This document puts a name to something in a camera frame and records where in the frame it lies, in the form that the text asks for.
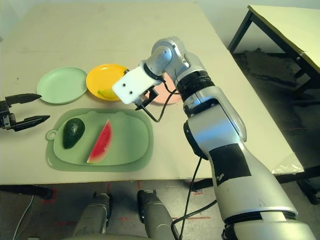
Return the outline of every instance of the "white table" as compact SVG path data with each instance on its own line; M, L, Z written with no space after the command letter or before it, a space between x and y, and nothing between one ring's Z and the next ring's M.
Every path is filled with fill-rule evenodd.
M149 57L164 37L181 38L199 56L209 75L229 98L247 128L246 146L268 169L302 166L266 108L220 41L196 3L67 3L35 6L1 43L1 96L35 93L39 79L65 66L90 71L105 63L133 69ZM51 105L37 100L14 105L17 120L51 115L40 125L0 132L0 184L78 183L95 181L186 179L198 157L183 132L182 103L168 106L160 123L153 123L154 151L150 163L134 172L66 172L45 161L45 134L66 111L76 108L131 108L97 99L87 92L75 102ZM156 116L160 106L149 109ZM292 168L283 173L294 172ZM210 178L206 161L198 178Z
M310 77L293 95L320 89L320 9L262 5L249 5L248 9L228 46L230 52L234 52L253 22L301 67L296 78L305 73ZM297 101L296 104L299 102L319 104L313 100Z

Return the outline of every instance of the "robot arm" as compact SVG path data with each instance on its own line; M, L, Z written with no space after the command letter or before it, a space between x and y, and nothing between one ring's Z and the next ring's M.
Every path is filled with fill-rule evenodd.
M141 95L167 73L183 100L183 125L194 153L210 161L224 239L315 239L272 173L246 148L246 128L199 58L177 37L157 41L151 56L113 87L125 103L144 104Z

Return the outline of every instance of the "pink plate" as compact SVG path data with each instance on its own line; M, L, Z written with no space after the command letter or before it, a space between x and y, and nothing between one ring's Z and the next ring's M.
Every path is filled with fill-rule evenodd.
M168 74L164 74L164 80L166 82L166 85L168 86L170 91L175 90L175 84L174 82L171 80L171 78L169 77ZM165 85L163 83L161 83L158 86L155 86L154 89L158 92L158 96L152 101L158 104L165 104L167 98L169 97L170 93L166 90ZM181 100L180 95L174 94L171 96L168 104L174 104L177 103Z

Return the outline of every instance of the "yellow plate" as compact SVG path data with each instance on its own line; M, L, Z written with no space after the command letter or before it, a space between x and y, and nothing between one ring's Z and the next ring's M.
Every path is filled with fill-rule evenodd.
M118 64L103 64L92 69L86 77L86 87L97 98L108 101L119 101L112 91L112 86L124 75L127 67Z

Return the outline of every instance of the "green cutting board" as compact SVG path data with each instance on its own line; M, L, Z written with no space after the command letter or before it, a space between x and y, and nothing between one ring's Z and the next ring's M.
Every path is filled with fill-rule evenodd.
M148 129L144 122L134 116L120 111L117 113L90 111L74 118L81 119L85 126L82 137L74 147L70 149L63 147L64 127L67 121L58 130L48 131L45 136L48 141L54 141L54 154L64 162L80 165L90 164L87 163L90 152L108 120L112 130L111 144L105 158L98 163L94 163L94 165L128 164L140 159L148 148Z
M62 146L63 127L66 121L72 118L82 118L85 124L85 132L74 146L75 148L78 145L74 151L63 151L61 153L60 151L62 151L62 149L60 147ZM96 164L87 164L86 162L92 146L108 119L111 122L113 131L109 152L103 161ZM131 134L126 134L130 126ZM91 146L89 143L87 144L87 138L94 139L92 143L91 140L89 141ZM136 171L148 164L154 146L152 125L148 117L142 112L128 109L82 108L70 110L59 118L53 129L48 131L46 139L48 141L46 148L47 164L53 169L70 172ZM116 152L118 152L119 157L113 158L112 156L117 155Z

